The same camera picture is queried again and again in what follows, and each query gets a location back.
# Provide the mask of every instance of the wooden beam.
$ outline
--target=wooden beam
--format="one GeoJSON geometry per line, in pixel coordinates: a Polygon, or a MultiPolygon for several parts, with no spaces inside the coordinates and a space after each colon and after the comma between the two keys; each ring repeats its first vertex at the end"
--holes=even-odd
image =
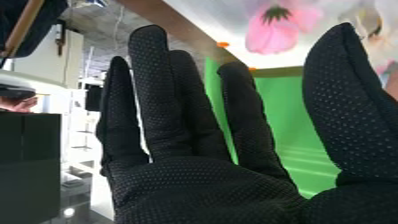
{"type": "Polygon", "coordinates": [[[220,64],[237,60],[227,50],[216,47],[214,40],[161,0],[117,0],[117,2],[220,64]]]}
{"type": "Polygon", "coordinates": [[[277,77],[287,77],[287,76],[301,76],[303,73],[303,67],[285,67],[285,68],[269,68],[269,69],[259,69],[252,71],[252,76],[255,78],[277,78],[277,77]]]}
{"type": "Polygon", "coordinates": [[[17,51],[22,38],[28,33],[28,29],[35,20],[35,16],[40,10],[44,0],[28,0],[22,13],[19,16],[19,20],[12,29],[12,33],[8,35],[7,43],[5,43],[5,51],[1,52],[1,57],[12,57],[17,51]]]}

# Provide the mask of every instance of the person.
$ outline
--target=person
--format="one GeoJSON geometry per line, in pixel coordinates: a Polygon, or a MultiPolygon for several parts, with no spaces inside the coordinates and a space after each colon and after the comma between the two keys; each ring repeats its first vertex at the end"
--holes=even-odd
{"type": "Polygon", "coordinates": [[[37,105],[37,97],[28,99],[12,99],[0,96],[0,108],[8,112],[28,113],[30,108],[37,105]]]}
{"type": "Polygon", "coordinates": [[[277,157],[246,66],[218,69],[234,165],[193,60],[168,51],[154,25],[131,34],[129,58],[133,84],[122,58],[110,63],[95,129],[115,223],[398,223],[398,103],[349,24],[330,29],[305,61],[305,108],[341,169],[335,188],[309,200],[277,157]]]}

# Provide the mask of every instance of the shelf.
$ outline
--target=shelf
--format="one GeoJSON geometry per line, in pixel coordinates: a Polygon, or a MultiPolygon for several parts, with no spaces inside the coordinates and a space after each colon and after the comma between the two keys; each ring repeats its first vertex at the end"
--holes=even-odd
{"type": "Polygon", "coordinates": [[[0,83],[35,89],[38,94],[51,94],[65,89],[58,82],[19,72],[0,69],[0,83]]]}

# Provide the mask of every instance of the orange light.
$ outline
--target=orange light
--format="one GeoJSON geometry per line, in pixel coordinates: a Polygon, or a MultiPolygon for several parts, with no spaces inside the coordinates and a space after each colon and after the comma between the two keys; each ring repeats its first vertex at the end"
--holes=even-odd
{"type": "Polygon", "coordinates": [[[216,47],[220,47],[220,48],[229,47],[229,43],[227,42],[216,42],[216,47]]]}

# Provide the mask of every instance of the green screen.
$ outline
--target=green screen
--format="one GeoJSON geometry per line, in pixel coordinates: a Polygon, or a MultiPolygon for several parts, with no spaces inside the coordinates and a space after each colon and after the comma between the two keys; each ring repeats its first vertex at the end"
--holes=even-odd
{"type": "MultiPolygon", "coordinates": [[[[206,94],[225,134],[227,146],[236,154],[227,128],[220,92],[218,64],[206,59],[206,94]]],[[[264,112],[273,131],[277,154],[289,171],[300,193],[309,198],[333,187],[337,168],[330,162],[301,102],[301,77],[255,79],[257,92],[264,101],[264,112]]]]}

